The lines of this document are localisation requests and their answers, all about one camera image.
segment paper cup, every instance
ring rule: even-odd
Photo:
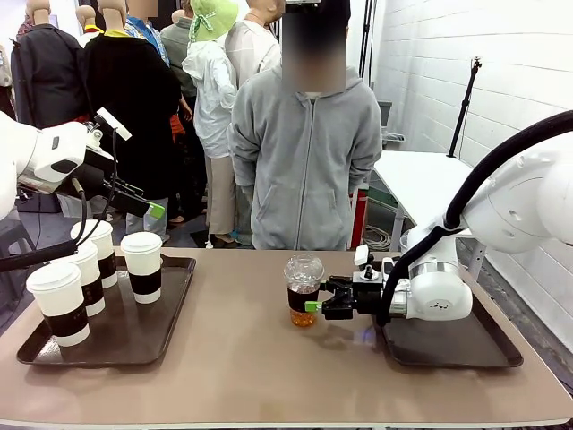
[[[98,221],[96,219],[88,219],[86,221],[86,228],[82,237],[86,237],[97,222]],[[72,239],[75,239],[80,234],[80,227],[80,222],[72,227],[72,231],[70,233]],[[98,247],[98,265],[103,288],[112,287],[117,283],[114,243],[111,238],[111,233],[113,231],[114,229],[111,227],[111,224],[101,221],[99,222],[96,231],[94,231],[90,236],[90,240]]]
[[[26,288],[61,347],[77,345],[90,334],[80,279],[76,265],[57,262],[39,268],[26,280]]]
[[[142,231],[124,237],[121,248],[137,303],[147,304],[161,297],[161,237]]]
[[[81,290],[88,316],[99,314],[106,307],[104,290],[98,266],[98,248],[88,240],[78,247],[74,255],[58,258],[51,263],[70,262],[81,271]]]

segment clear plastic cup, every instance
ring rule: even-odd
[[[308,327],[314,323],[314,314],[305,312],[304,303],[317,301],[321,287],[324,266],[312,254],[295,255],[285,267],[286,287],[290,318],[297,327]]]

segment brown tray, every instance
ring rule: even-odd
[[[382,335],[389,353],[405,366],[493,369],[523,364],[519,350],[476,297],[463,320],[392,320]]]
[[[90,317],[90,335],[60,348],[42,321],[18,351],[35,366],[117,367],[148,365],[163,356],[191,284],[196,261],[161,255],[161,298],[140,305],[133,298],[125,258],[116,257],[118,283],[104,289],[106,308]]]

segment tan tabletop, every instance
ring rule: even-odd
[[[52,370],[15,355],[41,320],[32,304],[0,338],[0,422],[59,428],[558,424],[573,400],[514,326],[465,281],[521,351],[508,371],[420,370],[372,346],[371,319],[289,320],[283,268],[292,252],[165,249],[191,256],[191,290],[160,365]],[[316,253],[350,274],[351,253]]]

